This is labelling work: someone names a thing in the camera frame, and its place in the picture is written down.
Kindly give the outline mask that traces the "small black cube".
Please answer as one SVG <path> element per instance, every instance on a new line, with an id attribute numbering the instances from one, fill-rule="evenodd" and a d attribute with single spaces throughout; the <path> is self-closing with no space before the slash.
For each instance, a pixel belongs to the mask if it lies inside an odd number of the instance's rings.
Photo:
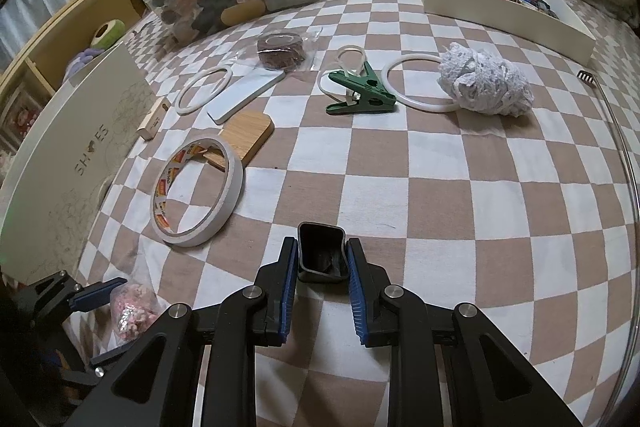
<path id="1" fill-rule="evenodd" d="M 346 233 L 340 227 L 304 221 L 297 227 L 298 279 L 307 284 L 347 281 Z"/>

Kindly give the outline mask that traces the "white flat plastic board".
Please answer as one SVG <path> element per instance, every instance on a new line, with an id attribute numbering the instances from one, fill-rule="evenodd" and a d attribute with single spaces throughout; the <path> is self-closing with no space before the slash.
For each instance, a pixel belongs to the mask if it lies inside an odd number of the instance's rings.
<path id="1" fill-rule="evenodd" d="M 213 98 L 205 106 L 206 112 L 209 118 L 220 126 L 284 77 L 283 70 L 256 67 Z"/>

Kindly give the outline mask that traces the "small wooden board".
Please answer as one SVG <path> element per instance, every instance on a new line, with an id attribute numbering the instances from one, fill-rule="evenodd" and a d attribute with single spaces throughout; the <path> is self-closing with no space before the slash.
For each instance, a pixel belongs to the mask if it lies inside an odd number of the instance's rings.
<path id="1" fill-rule="evenodd" d="M 273 134 L 273 130 L 270 116 L 243 109 L 224 124 L 218 138 L 231 146 L 246 167 Z"/>

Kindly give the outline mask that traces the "small cream cosmetic box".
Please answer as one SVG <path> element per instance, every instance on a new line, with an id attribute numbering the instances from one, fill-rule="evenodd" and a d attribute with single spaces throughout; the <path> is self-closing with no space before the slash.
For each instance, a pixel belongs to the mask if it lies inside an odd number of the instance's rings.
<path id="1" fill-rule="evenodd" d="M 141 124 L 137 130 L 138 135 L 144 141 L 151 141 L 155 135 L 157 135 L 160 124 L 163 122 L 170 103 L 167 98 L 158 98 L 152 105 L 149 113 L 141 121 Z"/>

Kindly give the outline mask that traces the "white cardboard storage box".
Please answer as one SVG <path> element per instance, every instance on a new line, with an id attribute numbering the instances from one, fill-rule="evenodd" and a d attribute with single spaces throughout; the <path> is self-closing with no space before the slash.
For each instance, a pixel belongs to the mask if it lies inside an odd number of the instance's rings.
<path id="1" fill-rule="evenodd" d="M 1 187 L 1 271 L 25 284 L 73 271 L 107 185 L 155 94 L 125 43 L 58 89 Z"/>

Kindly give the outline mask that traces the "avocado plush toy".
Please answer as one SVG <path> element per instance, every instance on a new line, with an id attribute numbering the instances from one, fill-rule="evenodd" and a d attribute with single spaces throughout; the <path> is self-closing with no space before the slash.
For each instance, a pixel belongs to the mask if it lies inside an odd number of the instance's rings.
<path id="1" fill-rule="evenodd" d="M 109 20 L 94 33 L 90 46 L 93 49 L 107 50 L 125 35 L 126 26 L 122 20 Z"/>

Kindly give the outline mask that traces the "bag of pink charms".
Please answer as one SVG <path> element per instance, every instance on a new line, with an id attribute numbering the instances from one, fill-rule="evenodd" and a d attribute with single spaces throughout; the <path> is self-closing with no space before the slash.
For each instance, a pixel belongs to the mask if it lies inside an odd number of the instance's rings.
<path id="1" fill-rule="evenodd" d="M 110 310 L 114 333 L 123 343 L 136 340 L 162 313 L 154 291 L 136 282 L 122 284 L 111 292 Z"/>

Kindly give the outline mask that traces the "green plastic clip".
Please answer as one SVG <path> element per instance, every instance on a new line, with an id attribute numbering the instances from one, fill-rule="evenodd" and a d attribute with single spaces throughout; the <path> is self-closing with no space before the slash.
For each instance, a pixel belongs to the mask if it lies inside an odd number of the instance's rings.
<path id="1" fill-rule="evenodd" d="M 360 74 L 336 70 L 329 73 L 329 80 L 357 95 L 352 103 L 337 102 L 326 106 L 326 113 L 330 116 L 392 113 L 395 110 L 396 96 L 384 88 L 368 61 L 363 63 Z"/>

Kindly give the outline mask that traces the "metal back scratcher rod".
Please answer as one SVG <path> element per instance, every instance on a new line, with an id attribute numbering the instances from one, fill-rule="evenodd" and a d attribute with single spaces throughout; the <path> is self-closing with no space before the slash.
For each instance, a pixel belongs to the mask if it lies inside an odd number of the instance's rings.
<path id="1" fill-rule="evenodd" d="M 615 158 L 624 177 L 624 182 L 615 183 L 614 188 L 620 213 L 626 218 L 631 279 L 630 312 L 620 369 L 597 422 L 597 426 L 623 426 L 627 421 L 633 424 L 631 418 L 639 415 L 639 166 L 601 79 L 595 72 L 585 69 L 581 69 L 576 77 L 593 92 L 592 96 L 596 99 L 594 104 L 599 107 L 604 125 L 611 135 Z"/>

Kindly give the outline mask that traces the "purple plush toy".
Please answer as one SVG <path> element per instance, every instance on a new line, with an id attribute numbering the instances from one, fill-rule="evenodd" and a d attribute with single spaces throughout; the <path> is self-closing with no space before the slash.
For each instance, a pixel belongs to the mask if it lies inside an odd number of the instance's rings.
<path id="1" fill-rule="evenodd" d="M 89 64 L 94 58 L 98 57 L 104 52 L 104 49 L 100 48 L 88 48 L 77 55 L 75 55 L 70 62 L 67 64 L 65 69 L 65 74 L 63 80 L 69 80 L 70 77 L 79 72 L 82 68 L 84 68 L 87 64 Z"/>

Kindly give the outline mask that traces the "white tray of lighters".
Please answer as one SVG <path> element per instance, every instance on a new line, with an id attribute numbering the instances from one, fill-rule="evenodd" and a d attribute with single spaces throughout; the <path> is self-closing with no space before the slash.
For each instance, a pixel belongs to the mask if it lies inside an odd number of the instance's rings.
<path id="1" fill-rule="evenodd" d="M 424 11 L 500 29 L 584 66 L 596 38 L 564 0 L 423 0 Z"/>

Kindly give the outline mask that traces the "brown tape roll in bag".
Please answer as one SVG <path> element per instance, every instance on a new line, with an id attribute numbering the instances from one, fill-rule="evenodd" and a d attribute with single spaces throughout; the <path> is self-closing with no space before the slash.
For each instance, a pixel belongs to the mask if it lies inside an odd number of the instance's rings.
<path id="1" fill-rule="evenodd" d="M 306 60 L 304 40 L 297 32 L 272 32 L 258 38 L 256 50 L 260 64 L 266 69 L 296 69 Z"/>

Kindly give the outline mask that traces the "white tape roll with charms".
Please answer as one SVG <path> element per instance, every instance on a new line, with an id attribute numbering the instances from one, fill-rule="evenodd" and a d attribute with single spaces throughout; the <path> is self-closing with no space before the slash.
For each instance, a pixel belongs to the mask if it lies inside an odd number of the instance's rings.
<path id="1" fill-rule="evenodd" d="M 164 243 L 191 248 L 212 239 L 239 202 L 244 167 L 212 132 L 191 136 L 168 155 L 153 183 L 150 225 Z"/>

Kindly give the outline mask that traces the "wooden shelf unit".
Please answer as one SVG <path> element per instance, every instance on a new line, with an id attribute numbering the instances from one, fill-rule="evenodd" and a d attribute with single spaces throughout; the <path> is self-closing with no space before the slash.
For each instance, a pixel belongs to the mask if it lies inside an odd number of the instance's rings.
<path id="1" fill-rule="evenodd" d="M 125 29 L 144 14 L 142 0 L 70 0 L 23 46 L 1 75 L 1 150 L 14 154 L 35 118 L 60 89 L 68 63 L 94 35 L 119 20 Z"/>

